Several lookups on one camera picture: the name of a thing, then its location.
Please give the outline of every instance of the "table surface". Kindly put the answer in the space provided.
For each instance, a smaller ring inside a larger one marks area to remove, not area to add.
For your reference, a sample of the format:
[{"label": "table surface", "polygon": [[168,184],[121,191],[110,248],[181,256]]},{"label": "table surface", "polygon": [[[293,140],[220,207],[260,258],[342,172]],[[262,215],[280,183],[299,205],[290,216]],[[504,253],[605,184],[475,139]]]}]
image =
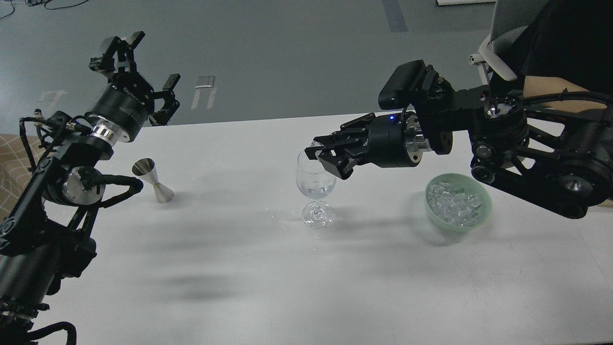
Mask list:
[{"label": "table surface", "polygon": [[[357,116],[144,128],[118,143],[98,169],[130,176],[150,157],[175,198],[158,204],[146,185],[101,210],[97,258],[46,297],[35,328],[68,320],[80,344],[613,340],[610,209],[569,220],[486,186],[483,227],[458,235],[427,218],[426,183],[470,175],[466,133],[416,168],[357,167],[326,198],[332,226],[307,228],[295,159]],[[73,210],[47,203],[56,221]]]}]

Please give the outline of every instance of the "glass base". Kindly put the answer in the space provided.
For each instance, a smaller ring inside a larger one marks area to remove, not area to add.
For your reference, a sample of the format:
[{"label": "glass base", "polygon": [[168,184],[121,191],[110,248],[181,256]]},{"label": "glass base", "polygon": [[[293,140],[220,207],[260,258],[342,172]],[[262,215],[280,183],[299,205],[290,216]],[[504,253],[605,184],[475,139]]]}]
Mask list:
[{"label": "glass base", "polygon": [[302,210],[302,219],[313,229],[321,229],[330,225],[332,216],[332,207],[324,201],[312,201]]}]

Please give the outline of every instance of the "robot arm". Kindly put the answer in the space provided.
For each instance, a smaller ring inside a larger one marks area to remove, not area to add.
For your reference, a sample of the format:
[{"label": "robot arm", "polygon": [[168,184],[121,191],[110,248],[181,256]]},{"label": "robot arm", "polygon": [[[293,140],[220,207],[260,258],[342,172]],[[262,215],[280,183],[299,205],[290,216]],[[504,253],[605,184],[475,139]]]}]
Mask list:
[{"label": "robot arm", "polygon": [[[74,326],[69,323],[29,331],[32,320],[39,311],[48,309],[42,303],[44,296],[58,292],[64,277],[79,277],[96,256],[96,242],[90,235],[98,210],[128,199],[143,187],[134,177],[104,175],[94,166],[111,158],[117,141],[133,141],[145,120],[165,125],[179,107],[172,91],[178,74],[172,74],[162,91],[155,92],[136,70],[134,49],[144,35],[137,32],[126,41],[108,38],[101,54],[91,59],[90,69],[108,80],[92,108],[80,116],[91,128],[60,111],[49,119],[21,121],[43,124],[53,141],[44,142],[47,151],[38,164],[32,164],[29,184],[0,223],[0,343],[30,344],[60,329],[69,332],[69,342],[75,341]],[[155,99],[164,100],[157,112]],[[52,149],[55,154],[49,156]],[[105,186],[110,184],[128,189],[102,200]],[[77,208],[68,225],[47,217],[43,198]]]},{"label": "robot arm", "polygon": [[[606,109],[580,113],[539,107],[551,101],[584,100]],[[415,112],[407,112],[408,106]],[[339,131],[315,137],[322,146],[305,149],[310,159],[347,179],[353,167],[417,166],[423,152],[448,154],[452,132],[468,131],[473,177],[487,185],[571,219],[613,197],[613,99],[593,92],[563,92],[524,98],[490,95],[487,87],[454,91],[431,67],[417,60],[399,66],[379,94],[383,110],[345,123]],[[535,118],[564,125],[553,136],[528,124]],[[539,142],[552,152],[529,147]],[[531,158],[533,166],[522,160]],[[515,167],[519,173],[508,170]]]}]

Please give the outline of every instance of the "person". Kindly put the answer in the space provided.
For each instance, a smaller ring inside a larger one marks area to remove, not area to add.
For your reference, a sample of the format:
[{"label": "person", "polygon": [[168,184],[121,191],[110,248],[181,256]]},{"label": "person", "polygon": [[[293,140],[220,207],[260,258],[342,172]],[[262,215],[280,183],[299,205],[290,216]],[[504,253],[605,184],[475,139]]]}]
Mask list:
[{"label": "person", "polygon": [[525,96],[561,92],[564,88],[613,94],[611,18],[611,0],[549,1],[500,55],[518,79],[507,82],[494,74],[492,90],[524,90],[528,92]]}]

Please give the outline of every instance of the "jigger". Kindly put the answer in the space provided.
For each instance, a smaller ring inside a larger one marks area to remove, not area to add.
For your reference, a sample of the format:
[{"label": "jigger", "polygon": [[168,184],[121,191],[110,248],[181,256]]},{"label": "jigger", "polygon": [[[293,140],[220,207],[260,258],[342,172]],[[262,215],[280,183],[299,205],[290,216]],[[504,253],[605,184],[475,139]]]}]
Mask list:
[{"label": "jigger", "polygon": [[159,183],[158,172],[155,168],[155,162],[150,158],[143,158],[138,160],[132,165],[132,173],[139,179],[148,182],[153,185],[153,191],[155,192],[155,198],[160,204],[165,204],[172,200],[175,196],[170,188]]}]

